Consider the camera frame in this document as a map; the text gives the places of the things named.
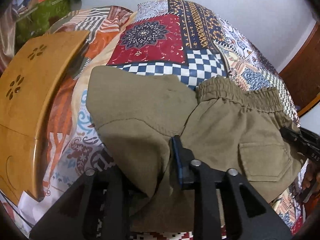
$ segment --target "wall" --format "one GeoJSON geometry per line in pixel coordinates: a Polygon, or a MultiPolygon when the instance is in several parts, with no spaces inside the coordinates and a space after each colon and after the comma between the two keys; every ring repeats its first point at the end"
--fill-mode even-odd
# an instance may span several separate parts
{"type": "Polygon", "coordinates": [[[301,127],[320,135],[320,103],[300,118],[301,127]]]}
{"type": "MultiPolygon", "coordinates": [[[[120,5],[132,11],[149,0],[82,0],[82,8],[120,5]]],[[[220,14],[238,28],[280,69],[304,43],[314,23],[304,0],[192,0],[220,14]]]]}

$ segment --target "metal screw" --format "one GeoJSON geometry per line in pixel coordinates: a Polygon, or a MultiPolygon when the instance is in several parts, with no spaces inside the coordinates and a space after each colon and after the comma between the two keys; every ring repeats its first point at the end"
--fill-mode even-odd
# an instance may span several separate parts
{"type": "Polygon", "coordinates": [[[231,176],[236,176],[238,175],[238,171],[236,169],[229,169],[228,170],[228,173],[231,175],[231,176]]]}
{"type": "Polygon", "coordinates": [[[198,167],[198,166],[201,165],[201,161],[197,160],[197,159],[194,159],[194,160],[191,161],[191,165],[198,167]]]}
{"type": "Polygon", "coordinates": [[[88,169],[88,170],[85,171],[85,174],[87,176],[92,176],[94,174],[94,172],[95,172],[94,169],[88,169]]]}

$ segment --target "khaki pants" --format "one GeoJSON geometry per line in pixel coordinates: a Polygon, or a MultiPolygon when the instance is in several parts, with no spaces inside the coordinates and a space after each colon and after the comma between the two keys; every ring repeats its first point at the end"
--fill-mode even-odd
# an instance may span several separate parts
{"type": "Polygon", "coordinates": [[[271,202],[295,179],[304,158],[279,128],[299,130],[283,113],[276,89],[244,92],[211,78],[191,91],[173,75],[92,70],[87,108],[101,140],[141,191],[131,208],[133,231],[191,231],[193,191],[181,191],[169,139],[211,168],[235,168],[271,202]]]}

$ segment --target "pocket flap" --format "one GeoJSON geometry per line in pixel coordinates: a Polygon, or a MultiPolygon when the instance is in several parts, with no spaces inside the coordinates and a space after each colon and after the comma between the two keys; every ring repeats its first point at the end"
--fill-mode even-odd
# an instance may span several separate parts
{"type": "Polygon", "coordinates": [[[248,181],[279,181],[292,164],[281,143],[240,143],[239,154],[248,181]]]}

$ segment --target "brown wooden furniture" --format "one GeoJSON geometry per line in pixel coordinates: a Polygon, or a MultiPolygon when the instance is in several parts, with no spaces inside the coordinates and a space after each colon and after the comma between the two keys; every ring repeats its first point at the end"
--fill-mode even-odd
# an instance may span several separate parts
{"type": "Polygon", "coordinates": [[[39,196],[50,103],[88,34],[63,32],[29,40],[0,78],[0,189],[16,205],[23,191],[39,196]]]}
{"type": "Polygon", "coordinates": [[[311,109],[320,93],[320,28],[317,23],[306,42],[279,74],[284,80],[299,115],[311,109]]]}

